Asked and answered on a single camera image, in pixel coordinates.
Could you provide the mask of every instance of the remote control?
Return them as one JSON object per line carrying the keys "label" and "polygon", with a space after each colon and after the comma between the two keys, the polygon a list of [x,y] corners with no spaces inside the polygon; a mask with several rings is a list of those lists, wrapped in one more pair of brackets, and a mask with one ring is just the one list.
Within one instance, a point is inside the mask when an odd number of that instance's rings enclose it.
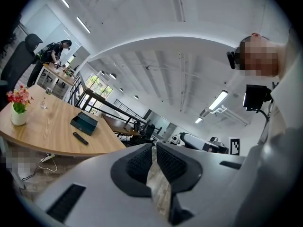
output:
{"label": "remote control", "polygon": [[76,137],[78,140],[80,140],[84,145],[88,145],[89,143],[84,139],[82,138],[77,132],[74,132],[73,133],[74,137]]}

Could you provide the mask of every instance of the flower vase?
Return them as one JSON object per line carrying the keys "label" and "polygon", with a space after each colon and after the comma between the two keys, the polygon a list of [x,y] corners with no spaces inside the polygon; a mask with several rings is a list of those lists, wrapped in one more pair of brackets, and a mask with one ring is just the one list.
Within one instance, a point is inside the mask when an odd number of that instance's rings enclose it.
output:
{"label": "flower vase", "polygon": [[12,103],[10,111],[10,120],[15,126],[20,126],[26,123],[26,111],[23,113],[17,113],[14,109],[14,104]]}

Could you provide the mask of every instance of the person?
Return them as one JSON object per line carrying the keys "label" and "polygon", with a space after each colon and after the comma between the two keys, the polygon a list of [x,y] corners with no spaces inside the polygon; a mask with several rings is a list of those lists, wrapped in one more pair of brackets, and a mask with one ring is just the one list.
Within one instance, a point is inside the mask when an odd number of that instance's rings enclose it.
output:
{"label": "person", "polygon": [[240,42],[235,52],[227,52],[232,69],[255,73],[257,76],[277,77],[279,84],[271,92],[274,103],[260,143],[284,133],[286,128],[303,126],[303,58],[302,45],[293,28],[285,44],[275,43],[258,33]]}
{"label": "person", "polygon": [[27,81],[27,87],[31,87],[35,81],[37,80],[37,77],[39,76],[39,73],[43,67],[43,63],[54,63],[54,65],[58,64],[58,60],[60,59],[61,52],[63,49],[70,49],[71,47],[71,41],[70,40],[62,40],[60,42],[55,43],[50,48],[48,48],[45,52],[42,53],[38,63],[34,67],[32,73],[29,76],[29,79]]}

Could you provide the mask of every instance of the railing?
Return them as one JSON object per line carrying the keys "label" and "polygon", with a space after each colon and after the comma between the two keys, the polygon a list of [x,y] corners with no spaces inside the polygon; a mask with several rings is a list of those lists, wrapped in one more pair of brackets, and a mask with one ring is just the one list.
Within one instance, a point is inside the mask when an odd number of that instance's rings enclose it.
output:
{"label": "railing", "polygon": [[[92,98],[95,99],[96,101],[93,104],[90,104]],[[108,106],[108,107],[110,107],[110,108],[112,108],[112,109],[114,109],[115,111],[117,111],[117,112],[119,112],[119,113],[121,113],[121,114],[123,114],[123,115],[125,115],[129,118],[126,120],[126,119],[120,118],[119,116],[113,115],[112,113],[110,114],[110,113],[108,113],[108,112],[106,112],[106,111],[104,111],[100,108],[95,107],[94,105],[96,104],[97,101],[106,105],[106,106]],[[125,121],[126,124],[127,123],[134,124],[135,121],[138,121],[138,122],[141,123],[141,127],[139,128],[139,130],[144,130],[144,128],[146,128],[146,126],[147,126],[147,122],[143,121],[144,119],[142,117],[140,117],[138,114],[136,114],[134,111],[132,111],[132,110],[124,111],[124,110],[122,110],[121,107],[119,108],[119,107],[109,103],[108,101],[105,100],[105,98],[96,94],[93,90],[91,90],[88,87],[84,90],[84,92],[81,94],[79,99],[76,100],[75,107],[78,107],[81,110],[86,111],[86,112],[90,112],[91,109],[95,109],[95,110],[100,111],[104,114],[108,114],[108,115],[110,115],[114,118],[117,118],[121,121]]]}
{"label": "railing", "polygon": [[[94,98],[95,100],[99,101],[100,103],[116,110],[119,113],[122,113],[124,115],[126,115],[128,118],[128,120],[122,119],[120,117],[117,117],[116,115],[110,114],[108,112],[105,112],[103,110],[101,110],[100,108],[97,108],[93,105],[90,105],[89,102],[91,101],[91,99]],[[75,104],[76,107],[82,109],[85,111],[86,107],[89,106],[93,109],[96,109],[98,111],[101,111],[105,114],[111,115],[115,118],[118,118],[119,120],[122,121],[126,121],[126,123],[134,123],[134,121],[138,121],[140,123],[142,123],[143,125],[146,124],[146,122],[144,122],[142,119],[136,118],[134,115],[127,113],[126,111],[123,111],[122,109],[116,107],[115,105],[109,103],[108,101],[105,100],[105,98],[101,97],[100,95],[96,94],[93,90],[91,90],[90,88],[86,88],[85,91],[82,93],[82,95],[80,96],[79,100],[77,101],[77,103]]]}
{"label": "railing", "polygon": [[71,87],[69,99],[67,103],[75,106],[85,90],[86,90],[85,83],[83,81],[81,74],[78,72],[74,80],[74,84]]}
{"label": "railing", "polygon": [[144,120],[141,116],[136,114],[133,110],[125,106],[123,103],[121,103],[118,99],[115,100],[114,105],[118,108],[120,108],[122,111],[129,113],[130,115],[134,116],[137,119]]}

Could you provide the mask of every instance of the white ceiling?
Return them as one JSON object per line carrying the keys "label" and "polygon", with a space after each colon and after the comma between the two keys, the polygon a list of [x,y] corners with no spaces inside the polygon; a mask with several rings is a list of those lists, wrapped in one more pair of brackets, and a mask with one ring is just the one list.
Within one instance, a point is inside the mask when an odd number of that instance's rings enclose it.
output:
{"label": "white ceiling", "polygon": [[[245,85],[271,87],[272,79],[231,70],[226,52],[253,32],[286,42],[289,29],[272,0],[67,2],[69,16],[79,16],[91,31],[87,37],[95,50],[89,51],[89,63],[96,71],[115,73],[114,87],[122,87],[129,96],[139,95],[156,113],[161,115],[157,109],[165,105],[189,122],[223,89],[229,92],[223,104],[250,120],[252,113],[242,107]],[[205,120],[206,126],[221,123],[232,122],[223,117]]]}

